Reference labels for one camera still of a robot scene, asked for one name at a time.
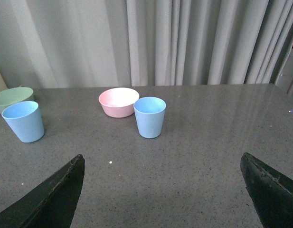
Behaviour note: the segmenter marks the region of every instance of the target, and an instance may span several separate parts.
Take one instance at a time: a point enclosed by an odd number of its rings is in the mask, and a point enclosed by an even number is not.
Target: cup
[[[34,142],[44,135],[44,126],[37,102],[23,101],[7,107],[2,117],[24,143]]]
[[[143,97],[133,106],[139,134],[148,139],[158,137],[162,130],[165,102],[157,97]]]
[[[16,87],[0,92],[0,114],[10,105],[21,101],[33,101],[33,89],[28,87]]]

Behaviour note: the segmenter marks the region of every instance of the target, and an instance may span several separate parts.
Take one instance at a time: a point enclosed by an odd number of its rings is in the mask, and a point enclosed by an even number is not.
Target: table
[[[37,142],[0,116],[0,211],[81,153],[72,228],[262,227],[240,159],[249,152],[293,179],[292,98],[273,84],[134,87],[167,104],[161,135],[145,139],[134,115],[104,114],[106,89],[36,89]]]

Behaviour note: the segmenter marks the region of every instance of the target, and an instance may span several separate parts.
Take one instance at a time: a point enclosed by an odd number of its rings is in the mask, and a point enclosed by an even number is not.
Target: white curtain
[[[269,83],[291,31],[293,0],[0,0],[0,73],[9,88]]]

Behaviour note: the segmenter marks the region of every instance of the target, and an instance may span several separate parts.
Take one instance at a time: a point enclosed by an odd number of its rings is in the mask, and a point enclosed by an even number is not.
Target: green bowl
[[[17,87],[0,92],[0,114],[10,105],[21,101],[34,101],[33,89]]]

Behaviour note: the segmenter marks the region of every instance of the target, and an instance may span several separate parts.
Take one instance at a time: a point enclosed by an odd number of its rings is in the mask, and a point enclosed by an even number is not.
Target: blue cup
[[[148,139],[161,134],[166,104],[157,97],[143,97],[133,105],[139,134]]]
[[[7,107],[2,117],[24,143],[34,142],[44,135],[44,126],[38,103],[23,101]]]

